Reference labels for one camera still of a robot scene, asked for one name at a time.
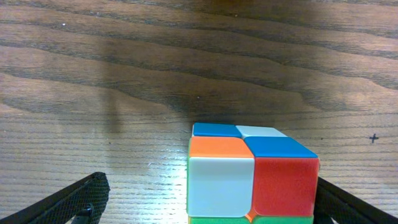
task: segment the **wooden surface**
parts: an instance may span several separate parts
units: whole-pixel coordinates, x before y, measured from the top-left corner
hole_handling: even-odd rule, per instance
[[[276,127],[397,216],[397,18],[396,0],[0,1],[0,218],[102,171],[102,223],[185,223],[195,121]]]

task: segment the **red cube face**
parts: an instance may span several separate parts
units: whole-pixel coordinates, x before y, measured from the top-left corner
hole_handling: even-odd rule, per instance
[[[255,158],[252,208],[263,216],[313,214],[318,158]]]

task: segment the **blue tile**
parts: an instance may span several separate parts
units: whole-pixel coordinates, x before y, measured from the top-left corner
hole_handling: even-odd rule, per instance
[[[237,137],[241,138],[242,134],[233,124],[211,124],[211,123],[195,123],[193,125],[194,136],[215,136],[215,137]]]
[[[287,137],[247,137],[254,157],[317,158],[318,156],[296,140]]]

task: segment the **white tile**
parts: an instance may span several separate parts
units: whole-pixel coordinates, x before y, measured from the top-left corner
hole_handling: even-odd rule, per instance
[[[245,216],[251,209],[253,177],[251,158],[189,158],[188,215]]]
[[[243,126],[243,125],[236,125],[236,128],[241,132],[243,139],[251,136],[287,137],[284,133],[276,130],[275,128]]]

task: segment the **colorful cube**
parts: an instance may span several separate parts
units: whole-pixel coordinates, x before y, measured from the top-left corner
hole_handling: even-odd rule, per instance
[[[188,155],[191,224],[310,224],[316,154],[274,128],[195,123]]]

